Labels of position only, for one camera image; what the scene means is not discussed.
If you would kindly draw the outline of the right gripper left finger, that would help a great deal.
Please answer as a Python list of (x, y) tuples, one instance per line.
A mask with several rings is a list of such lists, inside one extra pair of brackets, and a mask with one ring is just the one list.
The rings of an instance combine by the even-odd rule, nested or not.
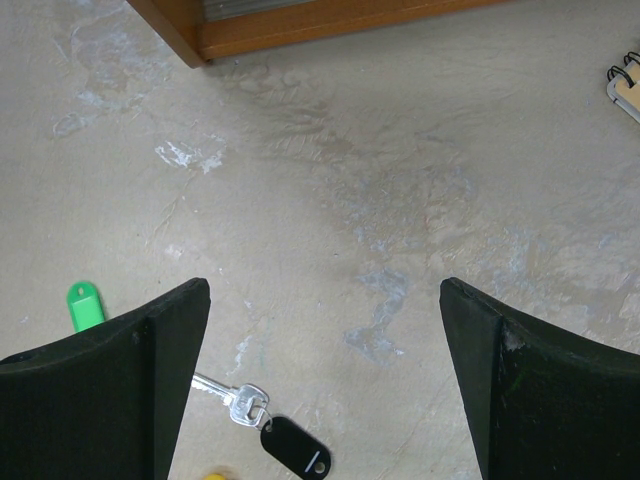
[(2, 478), (167, 478), (209, 310), (209, 284), (193, 278), (3, 359)]

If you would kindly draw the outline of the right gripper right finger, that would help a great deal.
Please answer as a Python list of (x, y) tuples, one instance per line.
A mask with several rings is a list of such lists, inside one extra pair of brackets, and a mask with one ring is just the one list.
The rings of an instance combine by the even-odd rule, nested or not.
[(638, 355), (455, 277), (439, 305), (483, 478), (638, 478)]

